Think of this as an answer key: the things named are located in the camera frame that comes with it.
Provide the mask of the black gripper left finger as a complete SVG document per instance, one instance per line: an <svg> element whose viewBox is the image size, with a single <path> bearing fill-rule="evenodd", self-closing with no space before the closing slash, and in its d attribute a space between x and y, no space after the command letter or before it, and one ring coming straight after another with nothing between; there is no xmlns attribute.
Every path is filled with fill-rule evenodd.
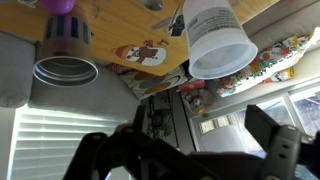
<svg viewBox="0 0 320 180"><path fill-rule="evenodd" d="M145 105L139 105L136 110L136 114L133 121L133 127L141 130L143 127L143 122L145 120L146 116L146 106Z"/></svg>

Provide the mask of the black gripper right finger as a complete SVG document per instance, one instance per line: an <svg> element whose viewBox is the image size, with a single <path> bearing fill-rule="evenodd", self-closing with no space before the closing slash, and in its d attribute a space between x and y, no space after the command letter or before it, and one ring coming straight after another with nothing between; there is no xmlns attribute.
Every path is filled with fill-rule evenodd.
<svg viewBox="0 0 320 180"><path fill-rule="evenodd" d="M263 150L271 146L280 125L256 105L248 105L245 114L245 128Z"/></svg>

